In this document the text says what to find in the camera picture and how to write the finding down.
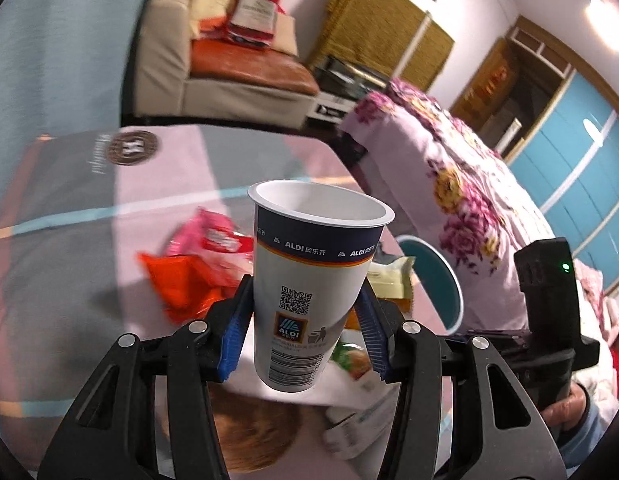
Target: brown leather seat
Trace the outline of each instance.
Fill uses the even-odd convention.
[[[304,95],[318,94],[318,85],[311,73],[293,57],[275,50],[255,50],[218,40],[192,41],[190,75]]]

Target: round brown logo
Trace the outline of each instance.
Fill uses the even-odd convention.
[[[120,166],[141,164],[152,158],[158,150],[158,137],[151,132],[138,130],[118,134],[107,148],[107,158]]]

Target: bright light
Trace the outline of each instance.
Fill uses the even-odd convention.
[[[601,131],[589,119],[583,119],[583,126],[589,136],[592,137],[593,143],[601,148],[603,146],[603,134]]]
[[[619,52],[619,12],[602,0],[592,0],[587,7],[587,17],[603,41]]]

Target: paper cup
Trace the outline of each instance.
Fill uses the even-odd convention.
[[[383,226],[384,203],[342,187],[254,184],[254,364],[261,380],[302,392],[327,365]]]

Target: metal screw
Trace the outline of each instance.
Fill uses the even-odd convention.
[[[118,345],[122,348],[129,348],[134,343],[136,343],[136,338],[134,334],[123,334],[118,339]]]
[[[200,319],[198,319],[190,323],[189,331],[192,334],[202,334],[206,330],[207,330],[207,323],[205,321],[201,321]]]
[[[403,330],[408,334],[418,334],[421,326],[416,321],[406,321],[403,323]]]
[[[476,348],[480,350],[484,350],[485,348],[489,346],[489,341],[485,339],[484,337],[480,337],[480,336],[472,339],[471,343],[472,345],[474,345]]]

